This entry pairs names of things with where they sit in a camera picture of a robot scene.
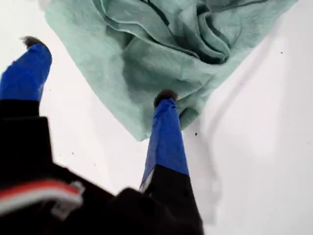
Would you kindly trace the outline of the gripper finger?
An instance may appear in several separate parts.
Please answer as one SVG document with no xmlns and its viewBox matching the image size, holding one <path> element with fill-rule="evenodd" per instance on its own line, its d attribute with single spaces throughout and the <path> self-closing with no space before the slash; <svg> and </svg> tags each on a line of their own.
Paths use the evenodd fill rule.
<svg viewBox="0 0 313 235">
<path fill-rule="evenodd" d="M 41 98 L 52 65 L 49 48 L 38 38 L 22 38 L 26 52 L 0 78 L 0 117 L 38 117 Z"/>
<path fill-rule="evenodd" d="M 152 133 L 140 190 L 172 213 L 198 213 L 182 139 L 177 94 L 162 90 L 154 100 Z"/>
</svg>

